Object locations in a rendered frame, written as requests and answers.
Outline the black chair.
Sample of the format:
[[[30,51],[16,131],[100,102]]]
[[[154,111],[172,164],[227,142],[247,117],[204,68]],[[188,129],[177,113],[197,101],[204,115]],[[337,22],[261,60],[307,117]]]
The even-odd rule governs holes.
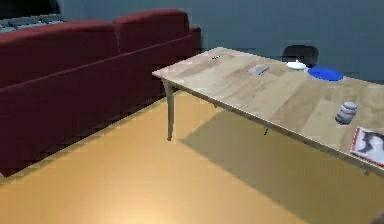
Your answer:
[[[284,62],[299,60],[307,67],[312,68],[317,64],[319,50],[309,45],[290,45],[287,46],[282,55]]]

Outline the blue plate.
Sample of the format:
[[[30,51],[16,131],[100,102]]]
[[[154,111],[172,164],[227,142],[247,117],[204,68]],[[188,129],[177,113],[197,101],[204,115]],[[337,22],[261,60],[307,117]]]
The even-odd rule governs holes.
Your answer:
[[[308,70],[308,73],[317,79],[336,82],[343,79],[343,75],[332,69],[323,68],[323,67],[313,67]]]

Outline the grey remote control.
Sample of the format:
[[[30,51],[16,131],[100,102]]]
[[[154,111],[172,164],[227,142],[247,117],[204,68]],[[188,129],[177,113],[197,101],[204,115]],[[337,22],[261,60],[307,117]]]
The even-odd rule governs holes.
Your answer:
[[[263,64],[257,64],[253,67],[251,67],[249,70],[248,70],[248,73],[250,75],[254,75],[254,76],[259,76],[261,75],[262,73],[264,73],[265,71],[267,71],[269,69],[269,67],[267,65],[263,65]]]

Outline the grey slatted shelf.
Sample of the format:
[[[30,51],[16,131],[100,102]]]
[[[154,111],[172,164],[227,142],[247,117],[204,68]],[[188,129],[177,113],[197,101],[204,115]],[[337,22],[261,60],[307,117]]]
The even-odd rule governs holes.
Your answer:
[[[61,14],[48,14],[0,20],[0,33],[65,22]]]

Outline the dark red sofa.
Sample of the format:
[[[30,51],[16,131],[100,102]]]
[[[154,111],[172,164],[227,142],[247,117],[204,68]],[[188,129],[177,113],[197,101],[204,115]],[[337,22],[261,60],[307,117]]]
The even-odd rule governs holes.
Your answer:
[[[0,33],[0,175],[162,97],[154,71],[200,51],[179,9]]]

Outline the grey striped cup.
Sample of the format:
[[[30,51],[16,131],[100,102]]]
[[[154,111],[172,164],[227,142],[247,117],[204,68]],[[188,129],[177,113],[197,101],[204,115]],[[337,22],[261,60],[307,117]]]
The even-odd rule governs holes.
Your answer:
[[[348,125],[353,120],[357,110],[358,107],[354,102],[344,102],[335,115],[335,120],[340,124]]]

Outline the white bowl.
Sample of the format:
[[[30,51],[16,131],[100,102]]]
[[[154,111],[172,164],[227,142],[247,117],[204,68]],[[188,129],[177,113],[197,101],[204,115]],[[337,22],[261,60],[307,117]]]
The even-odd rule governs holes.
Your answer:
[[[307,68],[307,66],[304,63],[302,63],[298,60],[292,61],[292,62],[287,62],[286,66],[290,69],[293,69],[293,70],[305,70]]]

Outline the light wooden table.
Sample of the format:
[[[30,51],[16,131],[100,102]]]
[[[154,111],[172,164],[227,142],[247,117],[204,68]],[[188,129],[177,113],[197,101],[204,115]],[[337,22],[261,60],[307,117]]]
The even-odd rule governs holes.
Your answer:
[[[248,70],[269,69],[259,76]],[[350,153],[357,127],[384,134],[384,85],[345,77],[328,82],[281,61],[217,47],[153,73],[163,82],[168,103],[168,130],[173,130],[174,87],[259,123],[316,150],[384,178],[384,167]],[[344,102],[357,113],[350,124],[335,115]]]

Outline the white red-edged book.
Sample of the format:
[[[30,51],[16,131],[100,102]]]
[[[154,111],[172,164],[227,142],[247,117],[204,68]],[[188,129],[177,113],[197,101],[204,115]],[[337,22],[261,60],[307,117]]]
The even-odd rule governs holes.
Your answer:
[[[384,134],[358,127],[354,133],[350,153],[384,167]]]

